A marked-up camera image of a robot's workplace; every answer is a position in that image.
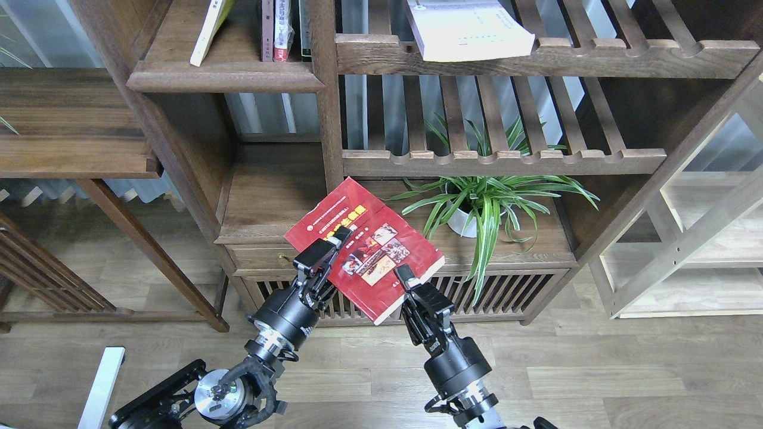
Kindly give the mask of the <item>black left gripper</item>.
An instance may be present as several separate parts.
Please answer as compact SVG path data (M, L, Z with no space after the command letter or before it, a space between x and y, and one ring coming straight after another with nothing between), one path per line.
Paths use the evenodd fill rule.
M313 242L294 258L297 277L286 290L276 290L253 315L259 329L253 352L294 353L317 325L319 313L336 295L328 281L336 256L352 236L347 227L338 227L331 241Z

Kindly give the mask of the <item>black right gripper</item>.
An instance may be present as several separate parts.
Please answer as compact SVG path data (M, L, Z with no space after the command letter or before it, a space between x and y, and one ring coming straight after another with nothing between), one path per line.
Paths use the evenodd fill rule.
M492 368L471 337L458 336L451 314L454 304L430 283L421 284L409 265L393 270L404 288L402 307L412 344L430 354L423 365L437 391L437 399L452 399Z

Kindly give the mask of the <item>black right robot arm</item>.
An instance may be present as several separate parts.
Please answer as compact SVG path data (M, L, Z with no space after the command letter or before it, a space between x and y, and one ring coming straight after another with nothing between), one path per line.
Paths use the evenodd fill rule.
M494 409L498 399L484 386L491 366L474 339L458 336L451 321L454 304L415 277L408 265L398 266L395 273L405 289L402 318L412 344L423 344L430 354L423 368L437 395L425 411L450 415L461 428L504 428Z

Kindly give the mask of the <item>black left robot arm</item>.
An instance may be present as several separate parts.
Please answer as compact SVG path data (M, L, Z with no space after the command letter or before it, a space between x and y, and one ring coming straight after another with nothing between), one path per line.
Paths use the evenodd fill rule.
M328 274L351 236L340 227L328 239L317 239L293 261L297 277L286 290L272 293L249 320L259 331L246 344L247 356L231 369L207 371L196 359L146 391L111 416L112 428L180 428L182 419L198 411L222 428L246 428L283 414L286 402L276 399L275 383L285 361L298 361L297 351L317 325L319 313L336 293Z

